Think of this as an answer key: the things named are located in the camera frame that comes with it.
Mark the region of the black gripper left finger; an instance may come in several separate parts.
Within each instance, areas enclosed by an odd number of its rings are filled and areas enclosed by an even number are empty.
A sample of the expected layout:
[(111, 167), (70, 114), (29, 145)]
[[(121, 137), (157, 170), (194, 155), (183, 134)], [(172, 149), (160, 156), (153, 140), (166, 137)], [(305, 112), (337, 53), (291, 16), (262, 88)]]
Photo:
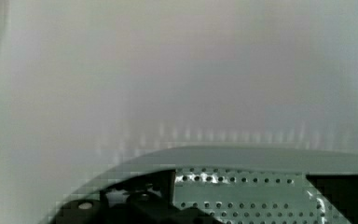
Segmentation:
[(174, 170), (129, 177), (99, 191), (104, 215), (171, 215)]

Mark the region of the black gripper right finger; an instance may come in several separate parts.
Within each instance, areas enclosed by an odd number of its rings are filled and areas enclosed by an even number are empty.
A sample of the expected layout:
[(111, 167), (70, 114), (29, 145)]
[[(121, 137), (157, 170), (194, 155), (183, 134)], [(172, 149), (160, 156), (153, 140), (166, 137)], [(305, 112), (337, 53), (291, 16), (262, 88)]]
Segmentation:
[(307, 179), (351, 224), (358, 224), (358, 175), (307, 175)]

